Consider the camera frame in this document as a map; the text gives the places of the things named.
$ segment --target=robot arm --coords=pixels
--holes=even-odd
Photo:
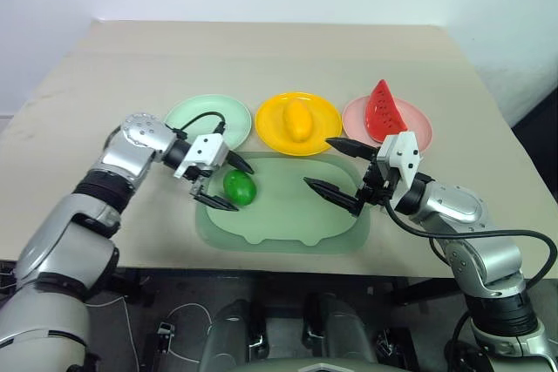
[[[493,370],[509,370],[506,359],[530,358],[530,370],[558,372],[544,325],[527,295],[519,248],[505,236],[460,238],[498,230],[485,202],[472,191],[417,172],[419,151],[412,132],[388,136],[379,149],[350,139],[327,141],[340,152],[370,161],[363,184],[354,197],[319,179],[305,179],[309,186],[355,216],[365,203],[383,205],[407,231],[412,228],[398,220],[392,208],[425,229],[414,230],[417,235],[436,236],[465,294],[475,339]],[[555,253],[554,242],[546,242]]]
[[[219,126],[216,131],[189,144],[185,133],[136,113],[111,134],[102,155],[52,210],[17,261],[17,292],[0,311],[3,370],[96,370],[96,358],[87,354],[83,301],[99,292],[116,268],[119,250],[110,239],[151,164],[163,163],[176,178],[192,181],[195,200],[237,210],[204,193],[204,179],[225,162],[253,172],[228,150]]]

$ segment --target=red watermelon slice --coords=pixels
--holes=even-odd
[[[364,112],[364,124],[368,134],[379,143],[384,141],[386,135],[407,131],[407,125],[395,106],[385,80],[380,80],[372,91]]]

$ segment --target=green lime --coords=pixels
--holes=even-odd
[[[255,198],[255,183],[240,170],[231,170],[223,179],[223,189],[227,198],[237,205],[248,205]]]

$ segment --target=green tray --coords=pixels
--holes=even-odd
[[[197,231],[210,246],[244,252],[343,254],[357,250],[368,237],[370,212],[355,219],[323,200],[303,176],[327,180],[347,193],[357,189],[361,174],[347,159],[328,154],[306,159],[274,152],[242,154],[255,169],[258,194],[238,213],[198,205]],[[220,170],[208,193],[224,196]]]

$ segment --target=beige tabletop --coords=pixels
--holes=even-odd
[[[128,113],[164,117],[182,99],[223,93],[254,114],[264,99],[293,90],[323,96],[341,111],[380,78],[432,121],[434,140],[422,172],[473,189],[497,225],[534,229],[556,240],[555,201],[472,66],[440,28],[107,22],[92,25],[0,138],[0,259],[18,257]],[[240,150],[268,148],[253,130]],[[363,170],[364,163],[358,167]],[[450,275],[426,240],[403,232],[377,208],[371,209],[367,241],[351,254],[213,248],[195,231],[189,187],[168,168],[153,167],[113,238],[120,265]],[[516,242],[524,272],[532,276],[547,249],[533,239]],[[558,276],[556,267],[551,275]]]

